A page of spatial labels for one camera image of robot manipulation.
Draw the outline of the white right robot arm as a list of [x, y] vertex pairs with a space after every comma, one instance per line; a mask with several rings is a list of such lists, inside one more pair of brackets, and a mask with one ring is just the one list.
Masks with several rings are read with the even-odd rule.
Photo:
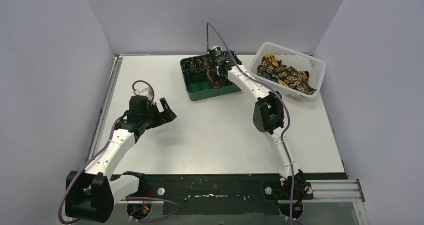
[[282, 96], [265, 83], [255, 79], [249, 71], [236, 62], [230, 52], [220, 46], [207, 49], [219, 76], [235, 84], [254, 103], [253, 124], [267, 138], [277, 162], [281, 191], [290, 200], [313, 199], [312, 185], [291, 154], [285, 134], [291, 124], [286, 115]]

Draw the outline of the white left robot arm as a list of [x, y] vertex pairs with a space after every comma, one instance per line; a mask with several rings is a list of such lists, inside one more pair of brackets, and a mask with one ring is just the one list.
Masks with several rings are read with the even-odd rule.
[[173, 122], [177, 115], [167, 100], [161, 98], [163, 111], [149, 96], [135, 95], [129, 109], [113, 124], [105, 146], [80, 171], [72, 171], [66, 178], [66, 191], [58, 216], [67, 216], [73, 222], [87, 220], [105, 223], [117, 203], [128, 196], [141, 200], [148, 193], [142, 182], [143, 174], [125, 172], [116, 180], [113, 173], [126, 153], [148, 130]]

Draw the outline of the orange green patterned tie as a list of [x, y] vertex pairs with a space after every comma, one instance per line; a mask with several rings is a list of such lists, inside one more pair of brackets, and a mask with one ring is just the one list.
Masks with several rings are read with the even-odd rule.
[[229, 81], [224, 76], [218, 75], [216, 70], [208, 71], [207, 77], [213, 89], [220, 89], [229, 85]]

